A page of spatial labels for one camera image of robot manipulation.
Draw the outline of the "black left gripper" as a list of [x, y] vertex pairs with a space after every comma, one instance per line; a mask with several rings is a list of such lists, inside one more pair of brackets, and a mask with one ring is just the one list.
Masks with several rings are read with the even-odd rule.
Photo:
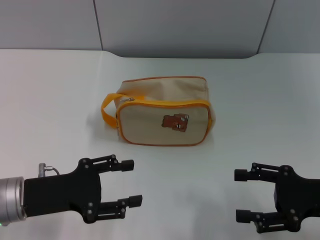
[[133, 159], [119, 161], [114, 154], [79, 160], [70, 173], [26, 179], [23, 208], [28, 218], [67, 211], [79, 213], [83, 221], [124, 219], [127, 208], [142, 205], [143, 196], [101, 202], [100, 173], [133, 171]]

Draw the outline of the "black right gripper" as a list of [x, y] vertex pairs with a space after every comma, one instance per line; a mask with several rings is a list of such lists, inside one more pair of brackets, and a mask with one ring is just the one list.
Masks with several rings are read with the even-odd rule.
[[234, 180], [275, 184], [277, 212], [236, 210], [236, 222], [253, 222], [258, 234], [286, 230], [298, 232], [304, 219], [320, 216], [320, 180], [301, 177], [289, 165], [280, 167], [254, 162], [250, 170], [235, 169]]

